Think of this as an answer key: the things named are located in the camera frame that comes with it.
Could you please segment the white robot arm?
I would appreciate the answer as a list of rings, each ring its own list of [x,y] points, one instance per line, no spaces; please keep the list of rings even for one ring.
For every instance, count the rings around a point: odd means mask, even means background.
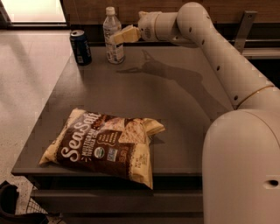
[[[280,224],[280,89],[214,28],[199,3],[173,13],[140,12],[116,44],[193,42],[207,58],[233,107],[206,133],[202,156],[205,224]]]

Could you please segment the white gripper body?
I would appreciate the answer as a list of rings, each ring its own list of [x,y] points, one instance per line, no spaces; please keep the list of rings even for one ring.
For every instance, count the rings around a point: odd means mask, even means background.
[[[139,11],[138,29],[143,40],[148,42],[158,41],[156,34],[156,21],[161,11]]]

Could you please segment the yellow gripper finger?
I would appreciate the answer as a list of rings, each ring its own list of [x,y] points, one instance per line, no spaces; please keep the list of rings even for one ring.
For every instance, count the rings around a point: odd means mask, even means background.
[[[141,38],[141,32],[134,25],[128,25],[110,37],[112,43],[135,43]]]

